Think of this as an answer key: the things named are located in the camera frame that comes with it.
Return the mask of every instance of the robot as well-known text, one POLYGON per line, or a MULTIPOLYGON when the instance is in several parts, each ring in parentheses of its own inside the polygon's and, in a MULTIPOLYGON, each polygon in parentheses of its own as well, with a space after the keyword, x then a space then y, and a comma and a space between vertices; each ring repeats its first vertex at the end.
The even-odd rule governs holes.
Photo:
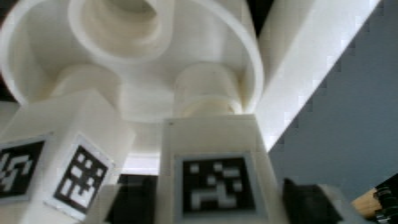
POLYGON ((0 54, 23 105, 0 132, 0 223, 359 223, 332 188, 279 192, 243 1, 24 0, 0 54), (142 186, 115 184, 131 151, 160 157, 142 186))

